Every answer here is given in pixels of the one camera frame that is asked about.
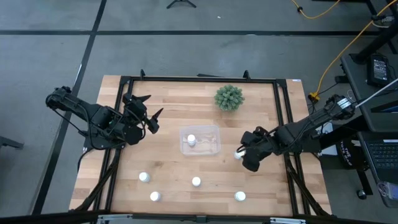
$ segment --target butcher block tabletop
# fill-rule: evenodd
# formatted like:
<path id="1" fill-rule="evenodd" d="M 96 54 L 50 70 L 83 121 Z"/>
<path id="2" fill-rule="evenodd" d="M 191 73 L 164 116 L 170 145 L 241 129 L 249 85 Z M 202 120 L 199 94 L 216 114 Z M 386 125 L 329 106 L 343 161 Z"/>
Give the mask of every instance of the butcher block tabletop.
<path id="1" fill-rule="evenodd" d="M 114 106 L 120 76 L 104 76 L 97 103 Z M 308 115 L 300 80 L 286 80 L 295 121 Z M 242 88 L 245 101 L 237 111 L 221 111 L 214 103 L 217 89 L 228 83 L 135 81 L 136 96 L 152 95 L 146 102 L 148 117 L 164 108 L 159 116 L 159 131 L 121 153 L 114 189 L 112 212 L 195 215 L 291 216 L 289 188 L 283 156 L 265 158 L 257 172 L 251 172 L 236 160 L 233 152 L 240 146 L 245 131 L 256 126 L 268 130 L 278 125 L 272 84 L 232 83 Z M 284 121 L 287 122 L 282 90 L 279 91 Z M 212 156 L 185 156 L 180 151 L 180 129 L 186 126 L 217 125 L 221 151 Z M 70 208 L 76 208 L 98 182 L 104 151 L 93 150 L 82 160 Z M 309 153 L 301 155 L 305 183 L 314 198 L 330 212 L 325 181 L 319 161 Z M 150 182 L 141 182 L 139 173 L 150 174 Z M 200 177 L 194 187 L 192 178 Z M 100 208 L 104 208 L 106 186 Z M 153 202 L 157 191 L 161 200 Z M 238 202 L 235 192 L 246 199 Z M 300 191 L 296 187 L 299 211 L 303 212 Z"/>

